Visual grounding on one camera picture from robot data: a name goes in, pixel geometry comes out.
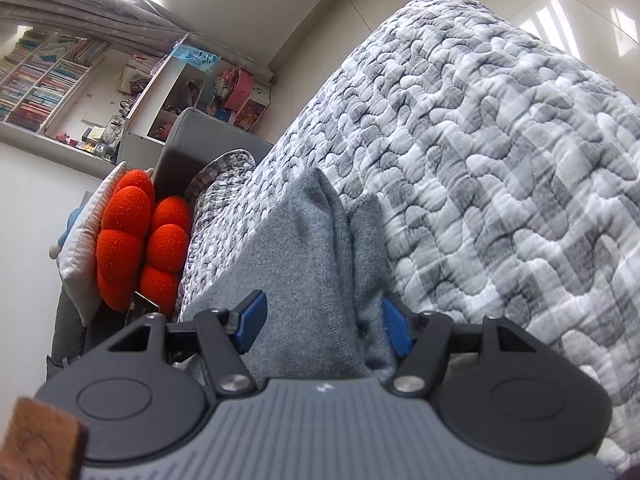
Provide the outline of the grey knit sweater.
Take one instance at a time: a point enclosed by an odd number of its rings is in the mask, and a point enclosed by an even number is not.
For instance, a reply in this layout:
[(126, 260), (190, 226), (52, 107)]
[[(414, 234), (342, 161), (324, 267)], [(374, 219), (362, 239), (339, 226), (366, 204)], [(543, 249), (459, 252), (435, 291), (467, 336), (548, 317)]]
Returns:
[(378, 199), (349, 207), (322, 171), (293, 181), (239, 255), (183, 311), (232, 308), (252, 290), (268, 315), (242, 357), (258, 385), (273, 378), (385, 382), (396, 370), (382, 299), (388, 265)]

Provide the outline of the smartphone on stand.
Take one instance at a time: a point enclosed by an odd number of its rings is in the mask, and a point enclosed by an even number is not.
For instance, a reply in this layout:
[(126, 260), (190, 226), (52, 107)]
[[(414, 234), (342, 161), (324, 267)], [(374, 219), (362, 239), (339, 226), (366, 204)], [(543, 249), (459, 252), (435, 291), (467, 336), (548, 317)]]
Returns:
[(126, 313), (125, 325), (128, 326), (147, 315), (157, 314), (160, 314), (160, 307), (157, 304), (154, 304), (153, 301), (140, 294), (140, 292), (134, 292)]

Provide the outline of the orange pumpkin plush cushion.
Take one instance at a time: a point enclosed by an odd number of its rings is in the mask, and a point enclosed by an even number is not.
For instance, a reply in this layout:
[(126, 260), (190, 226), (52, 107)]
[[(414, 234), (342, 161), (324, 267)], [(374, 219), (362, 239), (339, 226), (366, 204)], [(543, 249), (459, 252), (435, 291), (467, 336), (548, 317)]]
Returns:
[(191, 228), (186, 200), (157, 200), (145, 171), (125, 172), (106, 202), (96, 241), (96, 279), (106, 305), (124, 312), (137, 292), (171, 318)]

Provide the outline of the white pillow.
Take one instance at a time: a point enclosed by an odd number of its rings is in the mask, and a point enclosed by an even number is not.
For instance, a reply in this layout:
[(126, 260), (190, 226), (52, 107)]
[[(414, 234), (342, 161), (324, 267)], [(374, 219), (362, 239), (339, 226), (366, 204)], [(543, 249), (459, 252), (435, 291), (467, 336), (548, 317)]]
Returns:
[(118, 164), (87, 200), (56, 257), (64, 292), (75, 307), (80, 322), (87, 327), (102, 302), (96, 278), (96, 242), (108, 201), (126, 174), (124, 162)]

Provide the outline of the grey patterned quilt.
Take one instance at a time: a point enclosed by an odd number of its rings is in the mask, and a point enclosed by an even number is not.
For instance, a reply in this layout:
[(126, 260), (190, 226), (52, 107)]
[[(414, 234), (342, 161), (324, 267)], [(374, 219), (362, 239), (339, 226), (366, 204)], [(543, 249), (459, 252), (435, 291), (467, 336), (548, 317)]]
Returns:
[(352, 52), (261, 162), (192, 179), (176, 315), (306, 169), (382, 210), (388, 292), (473, 324), (504, 316), (613, 404), (599, 460), (639, 461), (639, 107), (476, 0), (414, 0)]

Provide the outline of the blue plush toy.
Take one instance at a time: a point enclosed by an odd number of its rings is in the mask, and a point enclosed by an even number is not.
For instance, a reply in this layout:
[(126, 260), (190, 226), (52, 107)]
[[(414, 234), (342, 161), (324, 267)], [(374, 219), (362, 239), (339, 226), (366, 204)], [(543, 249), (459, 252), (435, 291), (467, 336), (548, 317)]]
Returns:
[(58, 255), (60, 254), (66, 240), (67, 237), (70, 235), (70, 230), (72, 229), (75, 221), (77, 220), (78, 216), (81, 214), (81, 211), (84, 209), (83, 206), (77, 207), (75, 208), (70, 215), (68, 216), (67, 220), (66, 220), (66, 225), (65, 225), (65, 230), (63, 231), (63, 233), (58, 237), (58, 239), (56, 240), (56, 242), (49, 248), (49, 258), (52, 260), (55, 260), (56, 258), (58, 258)]

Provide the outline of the brown fuzzy sleeve cuff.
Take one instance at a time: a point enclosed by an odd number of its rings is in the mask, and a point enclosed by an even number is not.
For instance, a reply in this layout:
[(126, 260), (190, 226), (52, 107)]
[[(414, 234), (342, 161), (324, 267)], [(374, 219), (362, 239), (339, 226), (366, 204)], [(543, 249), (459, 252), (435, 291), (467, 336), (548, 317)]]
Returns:
[(1, 478), (78, 479), (87, 438), (73, 415), (18, 398), (1, 445)]

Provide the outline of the pink storage basket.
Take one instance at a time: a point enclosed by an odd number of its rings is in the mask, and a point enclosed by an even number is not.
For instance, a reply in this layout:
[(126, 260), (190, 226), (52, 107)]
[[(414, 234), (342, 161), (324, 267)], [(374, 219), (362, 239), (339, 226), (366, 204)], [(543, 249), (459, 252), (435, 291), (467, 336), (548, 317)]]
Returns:
[(224, 98), (224, 108), (238, 112), (248, 100), (253, 91), (254, 77), (242, 68), (232, 68), (224, 73), (224, 81), (229, 86)]

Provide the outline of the teal hanging bag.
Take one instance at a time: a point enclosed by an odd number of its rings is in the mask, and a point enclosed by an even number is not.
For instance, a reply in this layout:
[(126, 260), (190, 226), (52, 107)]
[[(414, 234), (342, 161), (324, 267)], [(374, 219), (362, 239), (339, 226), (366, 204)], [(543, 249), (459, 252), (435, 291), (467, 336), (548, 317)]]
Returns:
[(170, 55), (197, 68), (201, 72), (211, 72), (219, 61), (219, 56), (215, 53), (192, 47), (188, 44), (176, 44)]

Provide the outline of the white desk with shelves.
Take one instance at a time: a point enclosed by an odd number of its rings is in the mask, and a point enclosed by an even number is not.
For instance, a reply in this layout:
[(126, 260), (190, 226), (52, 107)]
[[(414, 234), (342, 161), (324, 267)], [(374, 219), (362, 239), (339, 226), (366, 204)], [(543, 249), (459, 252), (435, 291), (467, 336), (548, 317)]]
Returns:
[(104, 177), (119, 162), (156, 164), (179, 115), (194, 108), (250, 132), (269, 91), (254, 78), (238, 112), (224, 108), (219, 59), (201, 72), (170, 53), (127, 53), (94, 37), (24, 27), (1, 58), (1, 141), (50, 162)]

